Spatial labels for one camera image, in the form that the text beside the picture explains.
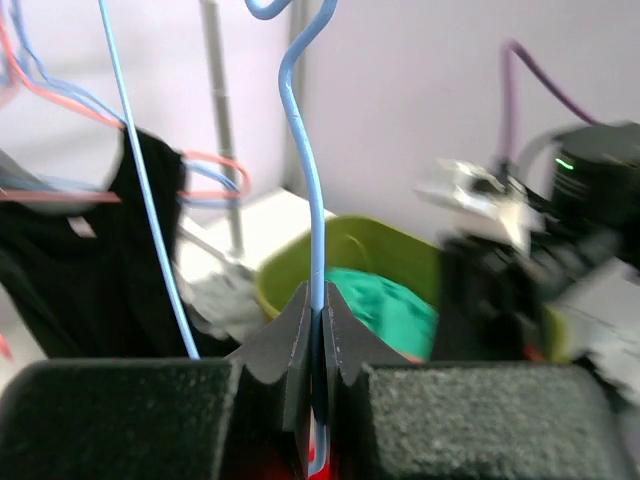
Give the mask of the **red tank top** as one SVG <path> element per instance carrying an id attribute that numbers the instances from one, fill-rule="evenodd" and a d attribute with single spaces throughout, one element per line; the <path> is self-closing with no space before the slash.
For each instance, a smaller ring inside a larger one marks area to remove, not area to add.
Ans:
<path id="1" fill-rule="evenodd" d="M 275 451 L 269 453 L 266 459 L 261 461 L 255 479 L 293 480 L 305 479 L 305 476 L 302 473 L 300 458 L 296 453 L 286 454 Z M 309 479 L 351 480 L 354 479 L 354 476 L 350 467 L 342 461 L 338 449 L 332 446 L 323 469 L 319 473 L 309 476 Z"/>

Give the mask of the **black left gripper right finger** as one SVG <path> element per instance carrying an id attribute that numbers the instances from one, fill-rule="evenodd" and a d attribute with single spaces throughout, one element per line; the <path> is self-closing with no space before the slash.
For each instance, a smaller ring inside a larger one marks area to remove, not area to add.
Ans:
<path id="1" fill-rule="evenodd" d="M 334 284 L 325 285 L 325 294 L 322 328 L 331 431 L 334 435 L 373 434 L 370 372 L 411 369 L 414 364 L 363 325 Z"/>

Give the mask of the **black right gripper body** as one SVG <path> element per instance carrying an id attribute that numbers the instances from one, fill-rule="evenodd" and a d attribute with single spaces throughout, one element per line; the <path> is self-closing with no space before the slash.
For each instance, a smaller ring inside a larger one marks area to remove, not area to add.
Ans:
<path id="1" fill-rule="evenodd" d="M 445 238 L 432 359 L 549 359 L 550 326 L 527 287 L 510 248 L 471 236 Z"/>

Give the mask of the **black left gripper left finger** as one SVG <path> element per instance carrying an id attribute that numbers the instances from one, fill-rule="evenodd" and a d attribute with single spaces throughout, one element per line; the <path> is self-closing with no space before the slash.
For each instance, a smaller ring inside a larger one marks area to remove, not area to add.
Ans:
<path id="1" fill-rule="evenodd" d="M 227 473 L 256 475 L 269 453 L 308 468 L 311 308 L 301 283 L 282 312 L 231 355 L 242 367 L 227 434 Z"/>

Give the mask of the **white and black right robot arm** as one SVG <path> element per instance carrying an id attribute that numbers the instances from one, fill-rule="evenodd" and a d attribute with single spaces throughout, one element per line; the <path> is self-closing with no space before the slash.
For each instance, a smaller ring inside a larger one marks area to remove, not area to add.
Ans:
<path id="1" fill-rule="evenodd" d="M 554 304 L 613 259 L 639 262 L 639 126 L 533 140 L 494 170 L 455 162 L 428 191 L 456 214 L 441 244 L 435 361 L 558 360 Z"/>

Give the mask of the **green tank top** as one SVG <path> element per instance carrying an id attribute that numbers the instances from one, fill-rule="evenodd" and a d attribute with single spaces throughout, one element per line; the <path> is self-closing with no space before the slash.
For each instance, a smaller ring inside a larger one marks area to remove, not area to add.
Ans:
<path id="1" fill-rule="evenodd" d="M 411 359 L 430 357 L 439 316 L 408 288 L 385 277 L 347 268 L 332 268 L 334 283 L 351 312 L 386 344 Z"/>

